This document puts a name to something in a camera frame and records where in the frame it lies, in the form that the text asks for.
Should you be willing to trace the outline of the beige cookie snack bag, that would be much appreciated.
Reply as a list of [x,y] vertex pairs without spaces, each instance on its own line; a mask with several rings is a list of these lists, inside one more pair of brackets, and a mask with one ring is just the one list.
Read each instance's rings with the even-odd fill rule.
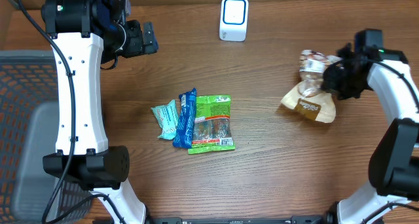
[[299,56],[301,81],[282,98],[281,104],[312,121],[333,122],[335,103],[332,94],[321,89],[321,84],[325,70],[339,60],[338,56],[303,50]]

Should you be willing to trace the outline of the teal snack packet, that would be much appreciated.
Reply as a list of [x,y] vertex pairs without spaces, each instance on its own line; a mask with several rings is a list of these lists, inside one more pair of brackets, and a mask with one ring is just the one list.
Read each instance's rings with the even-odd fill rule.
[[152,107],[151,110],[157,119],[159,127],[162,129],[158,138],[163,140],[174,139],[177,135],[179,121],[175,100],[171,100],[167,105]]

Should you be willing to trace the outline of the blue oreo cookie packet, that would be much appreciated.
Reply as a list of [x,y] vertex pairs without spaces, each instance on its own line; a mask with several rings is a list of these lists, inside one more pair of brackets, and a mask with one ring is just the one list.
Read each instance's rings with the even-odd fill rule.
[[194,121],[196,118],[196,89],[180,94],[181,113],[177,124],[173,146],[183,149],[192,148]]

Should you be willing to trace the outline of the green snack packet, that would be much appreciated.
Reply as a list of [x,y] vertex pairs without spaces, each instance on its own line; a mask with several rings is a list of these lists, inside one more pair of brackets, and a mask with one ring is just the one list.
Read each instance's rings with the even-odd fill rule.
[[227,94],[197,97],[192,147],[188,154],[235,150],[230,105],[231,97]]

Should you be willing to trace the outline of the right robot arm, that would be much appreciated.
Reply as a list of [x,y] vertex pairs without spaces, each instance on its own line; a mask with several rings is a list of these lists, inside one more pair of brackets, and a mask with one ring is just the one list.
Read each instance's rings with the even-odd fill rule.
[[394,208],[414,210],[418,201],[418,88],[407,57],[384,47],[379,29],[356,33],[337,52],[339,61],[323,74],[322,90],[338,100],[378,96],[389,127],[369,161],[369,180],[349,198],[334,203],[323,223],[381,223]]

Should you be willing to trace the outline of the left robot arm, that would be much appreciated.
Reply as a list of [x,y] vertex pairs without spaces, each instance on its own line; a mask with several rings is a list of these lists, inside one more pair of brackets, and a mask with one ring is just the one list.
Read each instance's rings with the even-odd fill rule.
[[146,223],[124,146],[110,146],[101,110],[100,72],[158,51],[153,25],[129,19],[128,0],[46,0],[41,9],[58,77],[59,126],[55,150],[43,158],[46,173],[98,198],[115,223]]

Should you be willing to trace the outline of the white barcode scanner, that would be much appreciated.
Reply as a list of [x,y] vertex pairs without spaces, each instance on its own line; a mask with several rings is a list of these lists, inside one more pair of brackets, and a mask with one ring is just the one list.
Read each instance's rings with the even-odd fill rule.
[[222,41],[242,42],[246,39],[248,0],[222,0],[219,38]]

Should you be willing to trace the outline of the grey plastic shopping basket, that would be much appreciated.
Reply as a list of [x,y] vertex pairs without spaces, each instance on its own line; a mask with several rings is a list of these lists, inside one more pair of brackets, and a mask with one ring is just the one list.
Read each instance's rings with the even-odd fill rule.
[[58,135],[52,51],[1,52],[1,222],[40,223],[58,182],[43,170]]

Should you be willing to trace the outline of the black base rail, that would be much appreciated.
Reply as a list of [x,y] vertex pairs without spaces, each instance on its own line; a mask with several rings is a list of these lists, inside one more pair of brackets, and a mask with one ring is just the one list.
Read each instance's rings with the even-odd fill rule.
[[331,214],[294,215],[281,219],[181,219],[180,217],[147,218],[145,224],[332,224],[338,223]]

